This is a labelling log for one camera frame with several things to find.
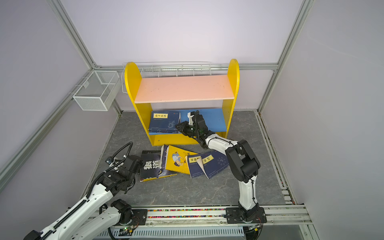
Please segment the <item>yellow cartoon cover book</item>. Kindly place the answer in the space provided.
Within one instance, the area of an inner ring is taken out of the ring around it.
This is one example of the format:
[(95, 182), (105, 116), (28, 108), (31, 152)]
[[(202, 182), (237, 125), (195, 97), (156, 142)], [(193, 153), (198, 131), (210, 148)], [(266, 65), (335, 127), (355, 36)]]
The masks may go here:
[(174, 146), (167, 147), (167, 154), (164, 161), (164, 168), (168, 171), (190, 175), (187, 157), (197, 153), (183, 150)]

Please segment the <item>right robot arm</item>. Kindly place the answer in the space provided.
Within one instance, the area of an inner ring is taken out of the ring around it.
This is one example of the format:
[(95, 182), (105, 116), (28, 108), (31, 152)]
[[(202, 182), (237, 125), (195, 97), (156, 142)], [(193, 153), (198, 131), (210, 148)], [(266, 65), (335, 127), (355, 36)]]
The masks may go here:
[(264, 208), (256, 198), (256, 180), (261, 164), (249, 143), (228, 140), (210, 131), (199, 111), (190, 112), (189, 120), (176, 125), (176, 129), (197, 141), (203, 149), (215, 150), (227, 157), (240, 190), (239, 207), (227, 213), (229, 220), (235, 223), (266, 223)]

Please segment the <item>black book white characters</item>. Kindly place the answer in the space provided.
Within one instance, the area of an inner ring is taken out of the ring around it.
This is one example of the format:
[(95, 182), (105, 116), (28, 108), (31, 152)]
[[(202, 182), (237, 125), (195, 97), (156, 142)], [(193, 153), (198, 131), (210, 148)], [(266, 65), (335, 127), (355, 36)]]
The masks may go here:
[(147, 182), (176, 176), (178, 173), (168, 171), (161, 165), (161, 151), (142, 151), (143, 166), (140, 169), (140, 182)]

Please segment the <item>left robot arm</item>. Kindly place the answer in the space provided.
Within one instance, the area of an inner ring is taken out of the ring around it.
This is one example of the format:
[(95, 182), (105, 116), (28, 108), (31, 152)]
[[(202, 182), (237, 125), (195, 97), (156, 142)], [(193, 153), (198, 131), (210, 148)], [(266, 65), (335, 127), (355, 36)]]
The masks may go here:
[(143, 165), (138, 156), (126, 156), (111, 165), (94, 179), (86, 195), (55, 222), (41, 231), (32, 230), (26, 240), (91, 240), (106, 228), (133, 222), (131, 205), (118, 199), (104, 213), (90, 220), (90, 216), (117, 193), (127, 193), (136, 183), (136, 174)]

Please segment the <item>navy book yellow label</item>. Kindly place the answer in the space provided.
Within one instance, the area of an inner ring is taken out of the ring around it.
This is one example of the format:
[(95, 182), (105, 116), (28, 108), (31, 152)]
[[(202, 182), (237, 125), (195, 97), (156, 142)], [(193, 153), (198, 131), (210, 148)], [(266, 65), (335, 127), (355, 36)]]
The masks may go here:
[(181, 121), (179, 111), (152, 111), (149, 125), (150, 134), (177, 134), (176, 128)]

